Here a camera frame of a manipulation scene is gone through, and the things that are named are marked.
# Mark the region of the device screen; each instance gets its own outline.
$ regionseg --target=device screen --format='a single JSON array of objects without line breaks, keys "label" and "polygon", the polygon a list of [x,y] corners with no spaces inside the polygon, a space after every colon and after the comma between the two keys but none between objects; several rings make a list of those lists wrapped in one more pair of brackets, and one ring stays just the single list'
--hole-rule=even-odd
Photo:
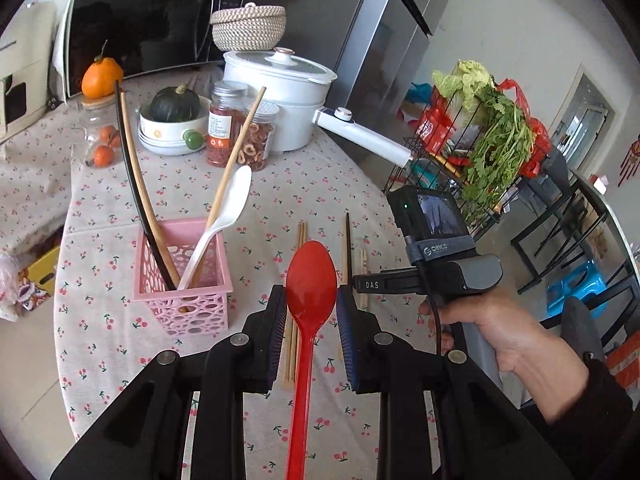
[{"label": "device screen", "polygon": [[455,200],[450,196],[418,193],[420,208],[427,220],[431,235],[468,235],[465,221]]}]

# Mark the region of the doorway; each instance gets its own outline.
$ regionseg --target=doorway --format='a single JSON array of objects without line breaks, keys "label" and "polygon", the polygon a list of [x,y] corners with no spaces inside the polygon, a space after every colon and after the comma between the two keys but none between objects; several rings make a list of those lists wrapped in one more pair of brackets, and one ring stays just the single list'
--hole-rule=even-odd
[{"label": "doorway", "polygon": [[570,91],[569,103],[565,101],[562,117],[551,136],[571,170],[578,170],[596,150],[614,115],[609,102],[580,68],[573,95]]}]

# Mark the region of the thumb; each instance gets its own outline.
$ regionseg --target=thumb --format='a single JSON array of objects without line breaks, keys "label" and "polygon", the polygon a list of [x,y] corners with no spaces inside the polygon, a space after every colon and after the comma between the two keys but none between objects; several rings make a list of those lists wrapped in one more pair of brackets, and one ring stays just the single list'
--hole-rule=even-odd
[{"label": "thumb", "polygon": [[438,314],[442,324],[450,325],[457,322],[480,324],[481,310],[482,306],[478,298],[467,296],[440,307]]}]

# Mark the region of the metal rivet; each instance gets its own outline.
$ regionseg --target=metal rivet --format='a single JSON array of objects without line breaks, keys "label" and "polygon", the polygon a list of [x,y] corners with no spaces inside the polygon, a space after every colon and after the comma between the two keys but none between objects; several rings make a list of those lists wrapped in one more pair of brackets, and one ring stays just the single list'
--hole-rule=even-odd
[{"label": "metal rivet", "polygon": [[172,350],[165,350],[158,354],[158,363],[161,365],[170,365],[175,361],[175,352]]},{"label": "metal rivet", "polygon": [[389,332],[378,332],[373,336],[373,341],[379,345],[390,345],[394,341],[394,337]]},{"label": "metal rivet", "polygon": [[449,361],[461,365],[466,362],[466,354],[462,350],[452,350],[449,352]]},{"label": "metal rivet", "polygon": [[233,346],[246,345],[249,342],[249,336],[247,334],[239,332],[237,334],[233,334],[231,336],[231,340],[230,341],[231,341],[231,344]]}]

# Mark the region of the red spoon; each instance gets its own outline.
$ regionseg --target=red spoon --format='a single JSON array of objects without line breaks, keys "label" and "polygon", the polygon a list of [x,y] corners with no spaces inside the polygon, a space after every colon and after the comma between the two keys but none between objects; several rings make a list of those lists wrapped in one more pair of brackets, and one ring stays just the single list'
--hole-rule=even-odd
[{"label": "red spoon", "polygon": [[293,256],[285,284],[287,304],[298,325],[300,341],[287,480],[303,480],[305,476],[314,337],[334,309],[337,287],[334,263],[324,245],[311,240],[300,247]]}]

